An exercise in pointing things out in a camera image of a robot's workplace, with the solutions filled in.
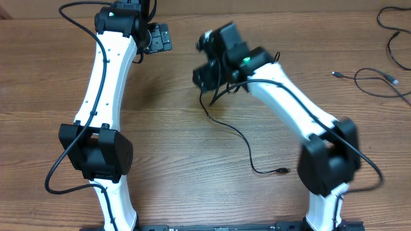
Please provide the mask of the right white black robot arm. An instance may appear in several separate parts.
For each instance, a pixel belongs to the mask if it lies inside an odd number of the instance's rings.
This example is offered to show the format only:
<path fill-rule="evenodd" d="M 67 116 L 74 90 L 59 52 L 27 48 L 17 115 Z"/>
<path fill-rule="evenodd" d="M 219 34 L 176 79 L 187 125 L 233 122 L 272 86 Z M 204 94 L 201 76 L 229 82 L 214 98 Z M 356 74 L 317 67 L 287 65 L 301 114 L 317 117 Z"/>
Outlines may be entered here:
<path fill-rule="evenodd" d="M 342 200 L 360 168 L 356 125 L 339 121 L 314 104 L 287 77 L 278 56 L 249 49 L 235 23 L 202 34 L 196 44 L 208 63 L 194 69 L 193 82 L 213 99 L 243 87 L 283 121 L 301 144 L 297 173 L 310 192 L 309 209 L 300 221 L 278 221 L 272 230 L 364 230 L 361 221 L 341 218 Z"/>

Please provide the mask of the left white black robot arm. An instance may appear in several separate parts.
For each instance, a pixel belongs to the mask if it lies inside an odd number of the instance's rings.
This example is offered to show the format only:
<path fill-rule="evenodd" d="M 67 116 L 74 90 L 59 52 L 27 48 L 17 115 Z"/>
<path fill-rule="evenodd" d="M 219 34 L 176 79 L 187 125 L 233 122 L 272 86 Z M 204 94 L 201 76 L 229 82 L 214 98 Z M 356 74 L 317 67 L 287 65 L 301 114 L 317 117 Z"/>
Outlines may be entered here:
<path fill-rule="evenodd" d="M 133 145 L 121 134 L 120 112 L 128 72 L 136 57 L 170 51 L 166 24 L 153 22 L 155 1 L 102 2 L 94 17 L 96 42 L 91 77 L 83 103 L 71 124 L 61 124 L 58 138 L 64 152 L 45 179 L 61 161 L 69 158 L 88 180 L 85 188 L 96 191 L 104 224 L 101 230 L 140 230 L 127 182 L 133 161 Z"/>

